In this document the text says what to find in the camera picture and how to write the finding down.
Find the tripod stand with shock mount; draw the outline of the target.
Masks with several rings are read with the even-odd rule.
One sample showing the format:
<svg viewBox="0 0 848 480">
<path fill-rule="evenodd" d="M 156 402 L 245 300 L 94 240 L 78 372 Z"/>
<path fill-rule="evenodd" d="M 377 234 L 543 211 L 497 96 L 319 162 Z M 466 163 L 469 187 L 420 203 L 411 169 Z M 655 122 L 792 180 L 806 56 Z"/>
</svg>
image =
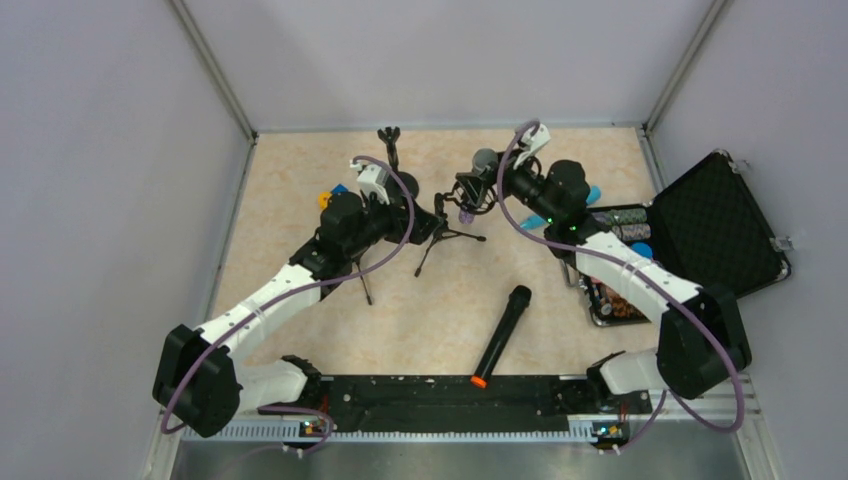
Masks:
<svg viewBox="0 0 848 480">
<path fill-rule="evenodd" d="M 455 238 L 469 238 L 476 240 L 478 242 L 486 242 L 487 238 L 483 235 L 475 235 L 467 232 L 463 232 L 460 230 L 456 230 L 451 228 L 449 225 L 448 214 L 446 213 L 446 204 L 452 203 L 459 208 L 459 187 L 456 185 L 456 181 L 454 182 L 452 188 L 446 192 L 439 192 L 434 195 L 434 209 L 437 216 L 442 219 L 441 225 L 437 228 L 434 235 L 430 238 L 430 242 L 427 245 L 424 254 L 415 269 L 414 276 L 418 278 L 423 270 L 424 263 L 426 262 L 432 248 L 438 244 L 439 242 L 455 239 Z"/>
</svg>

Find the purple glitter microphone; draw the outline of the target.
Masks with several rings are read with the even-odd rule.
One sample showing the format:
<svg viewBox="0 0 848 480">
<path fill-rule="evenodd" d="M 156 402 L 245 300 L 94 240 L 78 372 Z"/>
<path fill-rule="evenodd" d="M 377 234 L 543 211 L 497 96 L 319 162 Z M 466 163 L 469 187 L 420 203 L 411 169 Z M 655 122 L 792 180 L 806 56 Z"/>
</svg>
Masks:
<svg viewBox="0 0 848 480">
<path fill-rule="evenodd" d="M 462 224 L 471 224 L 476 216 L 484 215 L 494 207 L 498 163 L 499 158 L 494 150 L 479 149 L 472 158 L 471 171 L 456 174 L 460 190 L 458 218 Z"/>
</svg>

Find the round base clamp stand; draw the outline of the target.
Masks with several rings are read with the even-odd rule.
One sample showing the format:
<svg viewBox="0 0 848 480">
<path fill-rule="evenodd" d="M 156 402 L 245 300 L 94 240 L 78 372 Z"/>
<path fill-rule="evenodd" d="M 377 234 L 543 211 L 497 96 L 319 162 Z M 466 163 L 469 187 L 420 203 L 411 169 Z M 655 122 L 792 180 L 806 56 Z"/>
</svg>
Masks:
<svg viewBox="0 0 848 480">
<path fill-rule="evenodd" d="M 396 174 L 399 175 L 412 197 L 416 199 L 420 192 L 418 181 L 412 174 L 400 170 L 397 141 L 400 138 L 401 129 L 399 127 L 387 126 L 379 129 L 377 131 L 377 135 L 385 145 L 389 166 Z"/>
</svg>

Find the tripod stand with clip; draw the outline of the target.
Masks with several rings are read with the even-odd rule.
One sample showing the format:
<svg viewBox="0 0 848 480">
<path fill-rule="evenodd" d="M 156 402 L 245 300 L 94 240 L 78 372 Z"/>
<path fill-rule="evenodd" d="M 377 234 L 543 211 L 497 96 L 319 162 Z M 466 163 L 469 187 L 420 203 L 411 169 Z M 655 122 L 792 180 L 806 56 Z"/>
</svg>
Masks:
<svg viewBox="0 0 848 480">
<path fill-rule="evenodd" d="M 359 279 L 361 286 L 363 288 L 363 292 L 364 292 L 364 295 L 365 295 L 366 302 L 369 306 L 373 306 L 374 300 L 373 300 L 373 297 L 371 295 L 371 292 L 370 292 L 370 289 L 369 289 L 369 286 L 368 286 L 368 283 L 367 283 L 367 280 L 366 280 L 366 274 L 363 273 L 363 268 L 362 268 L 362 265 L 361 265 L 361 258 L 354 259 L 353 260 L 353 266 L 355 267 L 355 273 L 358 274 L 357 278 Z"/>
</svg>

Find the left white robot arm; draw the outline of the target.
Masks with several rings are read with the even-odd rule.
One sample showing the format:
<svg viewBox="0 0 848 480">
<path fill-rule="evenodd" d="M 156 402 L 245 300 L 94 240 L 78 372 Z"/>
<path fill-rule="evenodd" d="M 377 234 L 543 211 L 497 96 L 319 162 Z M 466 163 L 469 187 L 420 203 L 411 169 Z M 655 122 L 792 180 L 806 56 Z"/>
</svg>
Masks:
<svg viewBox="0 0 848 480">
<path fill-rule="evenodd" d="M 202 437 L 221 431 L 242 412 L 293 404 L 315 383 L 311 365 L 293 356 L 247 366 L 266 337 L 299 312 L 353 279 L 362 255 L 385 241 L 397 247 L 427 241 L 440 216 L 416 202 L 381 203 L 376 195 L 334 195 L 315 234 L 259 290 L 219 317 L 167 335 L 153 398 L 167 417 Z"/>
</svg>

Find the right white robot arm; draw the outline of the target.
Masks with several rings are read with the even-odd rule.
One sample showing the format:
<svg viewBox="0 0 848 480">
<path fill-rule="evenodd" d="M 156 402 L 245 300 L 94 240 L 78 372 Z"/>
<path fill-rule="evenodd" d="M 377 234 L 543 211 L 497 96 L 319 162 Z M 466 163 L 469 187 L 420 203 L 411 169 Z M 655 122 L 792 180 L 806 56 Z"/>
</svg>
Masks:
<svg viewBox="0 0 848 480">
<path fill-rule="evenodd" d="M 455 184 L 458 205 L 470 214 L 482 214 L 493 195 L 503 212 L 513 197 L 542 215 L 544 235 L 528 239 L 611 287 L 658 326 L 653 349 L 612 354 L 589 368 L 604 395 L 665 389 L 693 400 L 724 381 L 743 395 L 740 372 L 751 352 L 733 293 L 681 278 L 627 246 L 587 209 L 589 185 L 580 163 L 559 160 L 542 174 L 488 151 L 471 171 L 456 174 Z"/>
</svg>

